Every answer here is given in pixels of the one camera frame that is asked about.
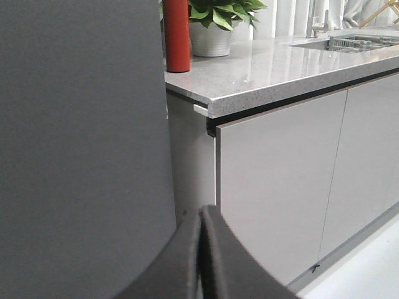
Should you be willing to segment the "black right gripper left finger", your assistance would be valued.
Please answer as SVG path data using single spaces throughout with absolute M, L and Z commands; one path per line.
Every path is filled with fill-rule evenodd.
M 116 298 L 196 298 L 198 290 L 199 210 L 186 212 L 156 259 Z

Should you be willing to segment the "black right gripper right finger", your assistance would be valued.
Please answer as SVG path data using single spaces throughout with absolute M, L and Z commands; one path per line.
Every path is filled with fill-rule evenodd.
M 204 298 L 296 298 L 266 272 L 216 206 L 201 208 L 199 273 Z

